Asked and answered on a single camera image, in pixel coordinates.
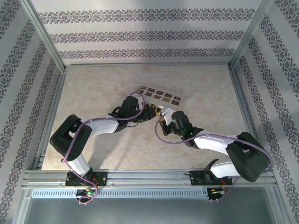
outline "beige floor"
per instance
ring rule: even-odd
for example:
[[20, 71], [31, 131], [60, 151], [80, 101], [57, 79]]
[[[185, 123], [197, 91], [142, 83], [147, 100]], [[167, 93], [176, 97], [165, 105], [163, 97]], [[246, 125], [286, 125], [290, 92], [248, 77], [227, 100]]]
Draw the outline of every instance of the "beige floor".
[[[223, 134], [245, 131], [227, 66], [205, 65], [70, 68], [52, 133], [70, 114], [80, 118], [107, 115], [142, 83], [183, 93], [180, 110], [194, 126]], [[225, 157], [211, 150], [160, 142], [154, 133], [156, 121], [92, 137], [83, 155], [93, 169], [203, 168], [211, 160]], [[180, 140], [176, 135], [163, 138]], [[67, 169], [61, 159], [49, 144], [43, 170]]]

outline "purple cable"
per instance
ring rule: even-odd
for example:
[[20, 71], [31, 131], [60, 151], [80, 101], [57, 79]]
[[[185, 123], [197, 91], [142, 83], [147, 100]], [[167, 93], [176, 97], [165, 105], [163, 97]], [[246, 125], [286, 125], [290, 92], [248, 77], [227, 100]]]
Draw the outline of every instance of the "purple cable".
[[[160, 138], [160, 136], [158, 135], [158, 132], [157, 132], [157, 126], [158, 126], [159, 122], [162, 120], [162, 118], [163, 118], [164, 116], [165, 116], [165, 115], [161, 116], [161, 117], [158, 119], [158, 121], [157, 121], [157, 123], [156, 123], [156, 125], [155, 125], [155, 133], [156, 133], [156, 136], [158, 137], [158, 139], [160, 139], [162, 142], [164, 142], [164, 143], [166, 143], [166, 144], [177, 145], [177, 144], [182, 144], [182, 143], [188, 142], [188, 141], [193, 140], [193, 139], [196, 139], [196, 138], [200, 138], [200, 137], [208, 137], [208, 136], [210, 136], [210, 137], [215, 137], [215, 138], [218, 138], [218, 139], [219, 139], [219, 138], [220, 138], [220, 139], [229, 139], [229, 140], [238, 141], [238, 142], [240, 142], [240, 143], [246, 144], [246, 145], [251, 146], [251, 147], [253, 147], [253, 148], [256, 148], [257, 150], [259, 150], [259, 151], [261, 151], [262, 153], [264, 153], [264, 154], [269, 158], [270, 163], [271, 163], [271, 164], [270, 164], [270, 167], [269, 167], [268, 169], [266, 169], [266, 170], [264, 171], [264, 173], [267, 173], [267, 172], [272, 171], [272, 169], [273, 169], [273, 167], [274, 167], [274, 161], [273, 161], [272, 157], [270, 156], [270, 154], [269, 154], [266, 150], [260, 148], [259, 146], [254, 145], [254, 144], [252, 144], [252, 143], [250, 143], [250, 142], [243, 141], [243, 140], [241, 140], [241, 139], [236, 139], [236, 138], [229, 137], [229, 136], [206, 133], [206, 134], [196, 135], [196, 136], [193, 136], [193, 137], [191, 137], [191, 138], [188, 138], [188, 139], [186, 139], [186, 140], [179, 141], [179, 142], [168, 142], [168, 141], [165, 141], [165, 140], [163, 140], [163, 139]], [[237, 183], [237, 180], [238, 180], [238, 179], [239, 179], [239, 177], [236, 177], [235, 181], [234, 181], [233, 184], [230, 186], [230, 188], [228, 189], [228, 191], [227, 191], [227, 192], [226, 192], [226, 193], [225, 193], [225, 194], [224, 194], [218, 201], [220, 201], [222, 198], [224, 198], [224, 197], [231, 191], [231, 189], [233, 188], [233, 186]]]
[[[79, 175], [76, 171], [74, 171], [74, 170], [70, 167], [69, 163], [67, 162], [67, 157], [68, 157], [69, 154], [71, 153], [71, 149], [72, 149], [72, 147], [73, 147], [73, 145], [74, 145], [74, 143], [75, 143], [75, 140], [76, 140], [76, 138], [77, 138], [77, 136], [78, 136], [78, 133], [79, 133], [79, 131], [81, 130], [81, 128], [82, 128], [84, 125], [86, 125], [86, 124], [88, 124], [88, 123], [90, 123], [90, 122], [92, 122], [92, 121], [95, 121], [95, 120], [131, 120], [131, 119], [134, 119], [134, 118], [138, 117], [138, 116], [143, 112], [143, 110], [144, 110], [144, 107], [145, 107], [145, 99], [144, 99], [143, 95], [140, 94], [140, 93], [138, 93], [138, 92], [132, 92], [132, 93], [130, 94], [130, 96], [132, 96], [134, 93], [140, 95], [140, 96], [142, 97], [142, 102], [143, 102], [142, 108], [141, 108], [141, 110], [139, 111], [138, 114], [136, 114], [135, 116], [133, 116], [133, 117], [131, 117], [131, 118], [94, 118], [94, 119], [92, 119], [92, 120], [87, 120], [86, 122], [82, 123], [82, 124], [79, 126], [79, 128], [77, 129], [77, 131], [75, 132], [75, 135], [74, 135], [74, 137], [73, 137], [73, 139], [72, 139], [72, 141], [71, 141], [71, 144], [70, 144], [70, 146], [69, 146], [69, 149], [67, 150], [67, 152], [66, 152], [64, 158], [61, 160], [61, 163], [65, 163], [65, 164], [71, 169], [71, 171], [74, 173], [74, 175], [76, 175], [76, 176], [77, 176], [78, 178], [80, 178], [81, 180], [90, 183], [90, 184], [93, 185], [94, 188], [95, 188], [95, 194], [94, 194], [94, 196], [93, 196], [92, 198], [89, 198], [89, 197], [87, 197], [87, 196], [82, 196], [82, 197], [79, 198], [79, 203], [80, 203], [80, 204], [88, 204], [88, 203], [90, 203], [90, 202], [97, 196], [97, 194], [98, 194], [98, 187], [95, 185], [95, 183], [93, 183], [92, 181], [89, 181], [88, 179], [85, 179], [84, 177], [82, 177], [81, 175]], [[87, 202], [83, 203], [83, 202], [81, 202], [81, 200], [82, 200], [83, 198], [86, 198], [86, 199], [89, 199], [89, 200], [88, 200]]]

